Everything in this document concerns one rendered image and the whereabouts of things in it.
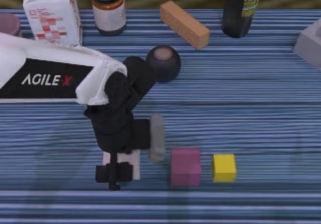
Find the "yellow cube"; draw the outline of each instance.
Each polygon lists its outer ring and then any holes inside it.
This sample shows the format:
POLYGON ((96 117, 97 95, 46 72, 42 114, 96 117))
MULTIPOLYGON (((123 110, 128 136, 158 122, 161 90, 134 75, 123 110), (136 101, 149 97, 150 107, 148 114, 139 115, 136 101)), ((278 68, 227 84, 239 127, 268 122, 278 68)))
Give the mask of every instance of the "yellow cube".
POLYGON ((212 160, 213 182, 232 182, 236 176, 234 154, 214 154, 212 160))

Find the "pink cube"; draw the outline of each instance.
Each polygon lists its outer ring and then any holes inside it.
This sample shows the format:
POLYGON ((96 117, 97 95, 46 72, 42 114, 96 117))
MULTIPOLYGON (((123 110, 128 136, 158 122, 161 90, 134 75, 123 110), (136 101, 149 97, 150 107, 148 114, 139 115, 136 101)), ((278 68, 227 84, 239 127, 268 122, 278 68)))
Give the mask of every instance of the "pink cube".
POLYGON ((172 148, 171 186, 198 186, 200 181, 200 149, 172 148))

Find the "blue striped surface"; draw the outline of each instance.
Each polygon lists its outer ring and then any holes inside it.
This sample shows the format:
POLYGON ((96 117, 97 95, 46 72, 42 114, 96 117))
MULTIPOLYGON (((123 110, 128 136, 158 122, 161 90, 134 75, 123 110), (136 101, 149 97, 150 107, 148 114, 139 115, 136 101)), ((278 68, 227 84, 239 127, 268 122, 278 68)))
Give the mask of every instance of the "blue striped surface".
MULTIPOLYGON (((25 37, 31 31, 21 10, 25 37)), ((119 37, 98 35, 81 11, 84 45, 118 60, 169 44, 182 58, 176 81, 158 84, 136 109, 162 113, 167 156, 142 180, 109 192, 94 181, 102 153, 84 106, 0 105, 0 223, 321 223, 321 72, 295 56, 316 10, 261 10, 231 39, 220 10, 189 11, 211 30, 201 51, 169 30, 157 10, 129 10, 119 37), (171 147, 201 148, 202 183, 169 186, 171 147), (234 153, 234 183, 212 183, 211 155, 234 153)))

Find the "tabletop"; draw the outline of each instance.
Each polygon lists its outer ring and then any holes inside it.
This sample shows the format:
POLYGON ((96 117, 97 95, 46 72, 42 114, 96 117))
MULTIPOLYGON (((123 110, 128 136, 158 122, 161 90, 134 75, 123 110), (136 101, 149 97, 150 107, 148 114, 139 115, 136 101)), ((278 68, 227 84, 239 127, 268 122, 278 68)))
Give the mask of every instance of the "tabletop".
MULTIPOLYGON (((17 14, 32 37, 22 10, 0 12, 17 14)), ((320 223, 321 72, 292 50, 321 11, 260 10, 242 39, 221 32, 221 10, 188 12, 211 30, 200 51, 159 10, 128 10, 117 37, 100 36, 92 11, 81 11, 86 47, 120 61, 159 44, 178 51, 178 78, 134 112, 164 115, 165 160, 151 164, 143 151, 141 180, 110 192, 95 182, 102 152, 84 106, 1 105, 1 223, 320 223), (171 147, 201 149, 200 186, 169 186, 171 147), (212 182, 214 153, 235 154, 235 182, 212 182)))

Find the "black sphere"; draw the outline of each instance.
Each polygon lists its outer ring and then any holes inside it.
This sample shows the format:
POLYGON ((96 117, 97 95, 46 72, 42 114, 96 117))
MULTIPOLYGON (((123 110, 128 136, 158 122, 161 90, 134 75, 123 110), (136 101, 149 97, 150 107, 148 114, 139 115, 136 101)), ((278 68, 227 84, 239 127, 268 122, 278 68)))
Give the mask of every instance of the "black sphere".
POLYGON ((181 59, 172 47, 160 45, 154 47, 146 58, 157 77, 157 82, 169 82, 175 79, 181 69, 181 59))

